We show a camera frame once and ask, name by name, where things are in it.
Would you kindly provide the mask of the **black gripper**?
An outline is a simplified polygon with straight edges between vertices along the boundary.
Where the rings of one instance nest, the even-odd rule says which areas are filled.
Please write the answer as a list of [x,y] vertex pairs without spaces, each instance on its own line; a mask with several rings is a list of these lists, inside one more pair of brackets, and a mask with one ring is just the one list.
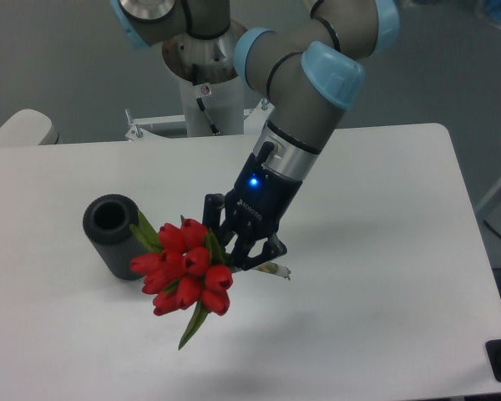
[[[263,167],[251,154],[231,191],[205,196],[202,224],[231,255],[234,266],[249,271],[287,253],[276,232],[301,185],[300,180],[285,178]],[[231,250],[229,243],[234,233],[239,237]],[[257,241],[264,238],[258,247]]]

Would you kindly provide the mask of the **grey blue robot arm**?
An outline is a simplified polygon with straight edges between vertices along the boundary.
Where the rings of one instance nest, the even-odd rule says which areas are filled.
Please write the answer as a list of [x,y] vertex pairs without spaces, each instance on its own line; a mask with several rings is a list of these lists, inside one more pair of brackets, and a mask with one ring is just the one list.
[[286,253],[280,220],[361,89],[360,60],[399,33],[393,1],[309,7],[306,24],[277,33],[246,29],[227,1],[112,2],[134,46],[161,45],[179,81],[188,136],[240,134],[243,88],[273,106],[233,189],[205,198],[203,222],[241,270]]

